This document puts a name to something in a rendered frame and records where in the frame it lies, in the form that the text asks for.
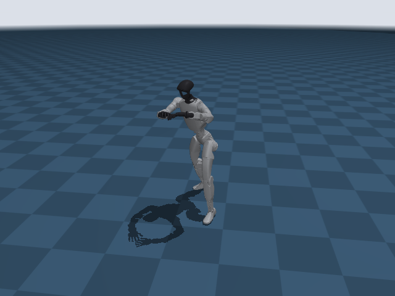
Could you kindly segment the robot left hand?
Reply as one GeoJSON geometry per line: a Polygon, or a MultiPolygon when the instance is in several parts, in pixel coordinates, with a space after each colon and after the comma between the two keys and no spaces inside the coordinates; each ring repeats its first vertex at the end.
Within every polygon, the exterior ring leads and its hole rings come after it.
{"type": "Polygon", "coordinates": [[[185,117],[185,118],[193,118],[194,114],[193,113],[188,113],[188,111],[186,112],[177,112],[177,113],[173,113],[171,115],[168,116],[168,120],[175,118],[175,117],[185,117]]]}

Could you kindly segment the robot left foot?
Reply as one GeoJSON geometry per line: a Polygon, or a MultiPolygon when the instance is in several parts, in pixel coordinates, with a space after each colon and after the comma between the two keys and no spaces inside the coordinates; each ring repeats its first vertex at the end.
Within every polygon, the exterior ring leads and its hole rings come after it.
{"type": "Polygon", "coordinates": [[[216,209],[214,208],[214,211],[212,213],[211,213],[211,209],[210,209],[210,211],[207,212],[207,215],[203,219],[203,223],[204,224],[209,224],[214,219],[214,215],[215,214],[216,214],[216,209]]]}

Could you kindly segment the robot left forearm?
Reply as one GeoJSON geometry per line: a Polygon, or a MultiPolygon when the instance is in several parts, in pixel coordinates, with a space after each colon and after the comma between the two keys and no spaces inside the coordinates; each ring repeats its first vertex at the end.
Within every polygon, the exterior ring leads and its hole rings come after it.
{"type": "Polygon", "coordinates": [[[213,117],[213,115],[211,113],[200,113],[200,112],[189,112],[189,113],[193,113],[194,117],[193,118],[189,118],[189,119],[195,119],[195,120],[199,120],[199,121],[207,121],[209,117],[213,117]]]}

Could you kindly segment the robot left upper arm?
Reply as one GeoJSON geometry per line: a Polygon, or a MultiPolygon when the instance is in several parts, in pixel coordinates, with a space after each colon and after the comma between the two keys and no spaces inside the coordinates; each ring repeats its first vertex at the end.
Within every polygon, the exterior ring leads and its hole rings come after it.
{"type": "MultiPolygon", "coordinates": [[[[200,102],[200,104],[197,106],[197,109],[200,113],[211,113],[211,111],[209,110],[209,108],[202,102],[200,102]]],[[[212,122],[212,120],[214,119],[214,117],[209,117],[207,121],[205,121],[206,123],[210,123],[212,122]]]]}

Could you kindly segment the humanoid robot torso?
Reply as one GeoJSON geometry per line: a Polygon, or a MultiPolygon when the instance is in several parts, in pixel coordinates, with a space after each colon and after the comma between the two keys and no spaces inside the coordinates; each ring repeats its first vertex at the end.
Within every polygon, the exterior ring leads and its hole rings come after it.
{"type": "MultiPolygon", "coordinates": [[[[198,98],[196,100],[191,99],[190,101],[194,101],[194,102],[187,104],[185,103],[185,100],[182,98],[182,100],[179,103],[181,112],[186,112],[186,111],[194,112],[194,113],[199,112],[197,106],[200,104],[200,102],[203,103],[203,101],[198,98]]],[[[188,128],[194,131],[194,133],[196,133],[196,139],[202,145],[204,145],[204,143],[208,140],[208,138],[213,139],[212,135],[204,129],[206,127],[206,122],[195,120],[195,119],[189,119],[185,117],[183,118],[188,128]]]]}

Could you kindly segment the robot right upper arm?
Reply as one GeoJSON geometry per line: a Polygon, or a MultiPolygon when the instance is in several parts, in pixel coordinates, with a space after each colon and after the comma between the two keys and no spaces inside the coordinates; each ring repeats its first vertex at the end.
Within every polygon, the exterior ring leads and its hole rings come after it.
{"type": "MultiPolygon", "coordinates": [[[[173,102],[170,103],[170,105],[167,106],[167,108],[164,110],[168,113],[172,113],[175,109],[180,108],[179,103],[182,100],[182,98],[180,97],[176,97],[174,98],[173,102]]],[[[167,119],[168,117],[166,117],[165,119],[167,119]]]]}

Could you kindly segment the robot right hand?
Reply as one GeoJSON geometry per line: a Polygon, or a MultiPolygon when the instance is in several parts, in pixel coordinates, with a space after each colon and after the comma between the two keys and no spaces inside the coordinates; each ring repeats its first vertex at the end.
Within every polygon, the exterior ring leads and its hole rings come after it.
{"type": "Polygon", "coordinates": [[[161,111],[161,112],[158,114],[158,117],[166,118],[166,117],[168,117],[169,115],[171,115],[171,113],[161,111]]]}

